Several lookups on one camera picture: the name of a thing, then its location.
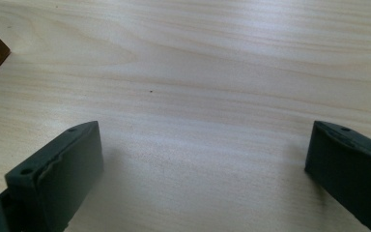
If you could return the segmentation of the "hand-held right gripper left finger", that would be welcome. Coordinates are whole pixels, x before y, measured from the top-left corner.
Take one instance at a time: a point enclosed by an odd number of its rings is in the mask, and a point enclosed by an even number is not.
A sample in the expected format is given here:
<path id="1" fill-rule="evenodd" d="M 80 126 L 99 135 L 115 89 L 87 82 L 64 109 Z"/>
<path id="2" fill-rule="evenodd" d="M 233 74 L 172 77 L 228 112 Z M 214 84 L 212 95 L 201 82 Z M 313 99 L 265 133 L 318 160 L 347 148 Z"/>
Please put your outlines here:
<path id="1" fill-rule="evenodd" d="M 96 121 L 69 128 L 5 175 L 19 232 L 63 232 L 103 172 Z"/>

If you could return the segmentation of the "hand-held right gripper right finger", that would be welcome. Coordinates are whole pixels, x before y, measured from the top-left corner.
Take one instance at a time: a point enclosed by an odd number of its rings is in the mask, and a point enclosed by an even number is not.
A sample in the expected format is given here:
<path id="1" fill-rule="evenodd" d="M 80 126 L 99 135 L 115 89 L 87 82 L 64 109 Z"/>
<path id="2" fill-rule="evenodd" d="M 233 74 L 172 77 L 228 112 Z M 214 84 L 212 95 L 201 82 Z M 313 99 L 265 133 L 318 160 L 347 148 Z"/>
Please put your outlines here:
<path id="1" fill-rule="evenodd" d="M 333 123 L 313 125 L 305 172 L 371 230 L 371 139 Z"/>

